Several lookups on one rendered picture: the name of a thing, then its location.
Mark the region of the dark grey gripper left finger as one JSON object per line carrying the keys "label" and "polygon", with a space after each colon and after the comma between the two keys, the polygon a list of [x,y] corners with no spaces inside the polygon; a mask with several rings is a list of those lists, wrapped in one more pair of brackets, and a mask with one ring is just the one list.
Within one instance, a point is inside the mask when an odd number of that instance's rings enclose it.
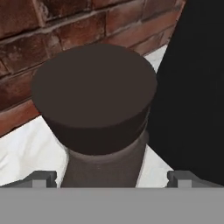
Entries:
{"label": "dark grey gripper left finger", "polygon": [[23,179],[0,185],[0,188],[56,188],[56,178],[56,171],[34,171]]}

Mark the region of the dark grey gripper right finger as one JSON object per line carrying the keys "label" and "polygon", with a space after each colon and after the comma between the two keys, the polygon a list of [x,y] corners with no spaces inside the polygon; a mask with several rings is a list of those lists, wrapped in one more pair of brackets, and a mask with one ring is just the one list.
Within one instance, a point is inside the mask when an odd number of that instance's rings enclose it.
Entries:
{"label": "dark grey gripper right finger", "polygon": [[223,188],[223,185],[198,178],[190,171],[168,171],[167,179],[170,188]]}

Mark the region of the grey jar with dark lid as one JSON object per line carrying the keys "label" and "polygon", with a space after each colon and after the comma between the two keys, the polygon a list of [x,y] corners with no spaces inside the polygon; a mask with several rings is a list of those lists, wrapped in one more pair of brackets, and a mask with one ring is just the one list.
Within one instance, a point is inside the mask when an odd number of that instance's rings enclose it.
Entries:
{"label": "grey jar with dark lid", "polygon": [[64,187],[133,187],[157,89],[151,63],[126,47],[80,45],[34,74],[31,98],[68,156]]}

